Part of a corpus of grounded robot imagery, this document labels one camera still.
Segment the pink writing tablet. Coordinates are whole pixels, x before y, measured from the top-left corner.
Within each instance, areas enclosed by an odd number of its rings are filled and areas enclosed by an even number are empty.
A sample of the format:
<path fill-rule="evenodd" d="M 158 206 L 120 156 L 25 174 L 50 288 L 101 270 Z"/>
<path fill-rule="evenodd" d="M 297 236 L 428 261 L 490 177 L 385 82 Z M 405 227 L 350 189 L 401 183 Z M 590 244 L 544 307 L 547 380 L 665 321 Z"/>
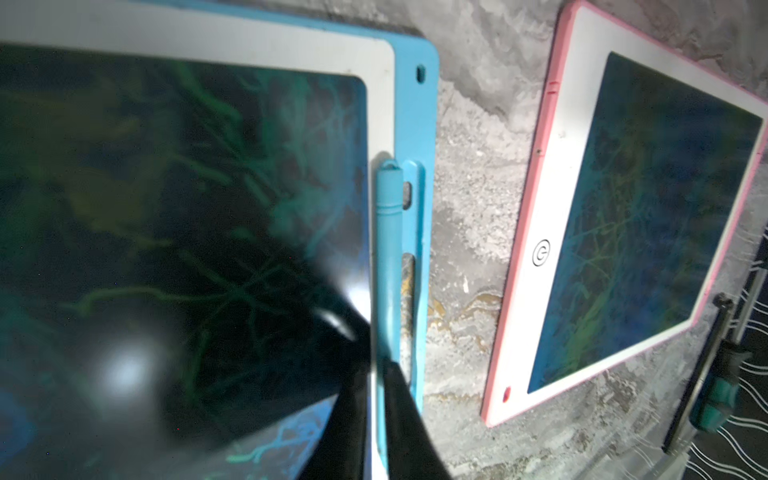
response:
<path fill-rule="evenodd" d="M 763 99 L 586 1 L 563 8 L 486 425 L 697 322 L 766 142 Z"/>

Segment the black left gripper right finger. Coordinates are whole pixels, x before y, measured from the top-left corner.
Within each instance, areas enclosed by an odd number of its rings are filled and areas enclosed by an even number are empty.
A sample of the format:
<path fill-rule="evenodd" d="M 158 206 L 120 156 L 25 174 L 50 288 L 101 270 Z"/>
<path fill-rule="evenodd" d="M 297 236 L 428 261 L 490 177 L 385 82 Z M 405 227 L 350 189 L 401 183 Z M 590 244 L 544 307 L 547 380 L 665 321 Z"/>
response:
<path fill-rule="evenodd" d="M 386 445 L 390 479 L 450 479 L 430 440 L 398 363 L 383 363 Z"/>

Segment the green handled screwdriver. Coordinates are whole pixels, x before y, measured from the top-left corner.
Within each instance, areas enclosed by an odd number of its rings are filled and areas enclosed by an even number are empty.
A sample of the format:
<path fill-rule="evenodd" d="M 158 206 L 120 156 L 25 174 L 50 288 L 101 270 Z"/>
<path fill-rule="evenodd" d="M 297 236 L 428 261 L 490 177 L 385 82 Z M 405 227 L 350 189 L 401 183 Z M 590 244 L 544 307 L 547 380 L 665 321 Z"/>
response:
<path fill-rule="evenodd" d="M 741 345 L 745 326 L 734 320 L 734 301 L 719 293 L 713 304 L 717 315 L 662 443 L 668 455 L 696 432 L 716 432 L 735 411 L 740 368 L 751 352 Z"/>

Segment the blue stylus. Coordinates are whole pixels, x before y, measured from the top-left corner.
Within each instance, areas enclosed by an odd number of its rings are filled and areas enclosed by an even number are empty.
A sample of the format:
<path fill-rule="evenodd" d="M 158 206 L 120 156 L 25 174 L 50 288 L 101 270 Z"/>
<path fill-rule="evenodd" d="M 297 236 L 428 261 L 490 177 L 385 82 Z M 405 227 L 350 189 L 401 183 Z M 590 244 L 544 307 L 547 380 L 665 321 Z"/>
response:
<path fill-rule="evenodd" d="M 403 172 L 395 160 L 385 160 L 379 166 L 374 193 L 377 449 L 387 468 L 384 373 L 388 360 L 399 360 L 401 319 Z"/>

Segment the blue tablet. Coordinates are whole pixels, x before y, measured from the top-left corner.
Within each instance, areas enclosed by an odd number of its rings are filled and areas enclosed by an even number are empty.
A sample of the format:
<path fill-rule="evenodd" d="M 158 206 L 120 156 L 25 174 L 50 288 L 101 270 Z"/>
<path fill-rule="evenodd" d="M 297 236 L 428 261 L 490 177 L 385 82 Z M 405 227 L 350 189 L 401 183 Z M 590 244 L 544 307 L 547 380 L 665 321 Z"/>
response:
<path fill-rule="evenodd" d="M 297 479 L 353 367 L 377 449 L 375 175 L 403 172 L 423 403 L 435 46 L 215 1 L 1 5 L 1 475 Z"/>

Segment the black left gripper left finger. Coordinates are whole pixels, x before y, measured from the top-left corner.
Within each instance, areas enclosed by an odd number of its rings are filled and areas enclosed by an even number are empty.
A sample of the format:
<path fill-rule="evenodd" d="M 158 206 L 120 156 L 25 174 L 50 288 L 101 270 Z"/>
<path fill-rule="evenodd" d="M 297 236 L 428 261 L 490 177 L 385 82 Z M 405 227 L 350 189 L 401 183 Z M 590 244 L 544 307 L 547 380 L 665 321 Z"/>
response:
<path fill-rule="evenodd" d="M 364 478 L 368 374 L 367 363 L 360 363 L 350 371 L 299 479 Z"/>

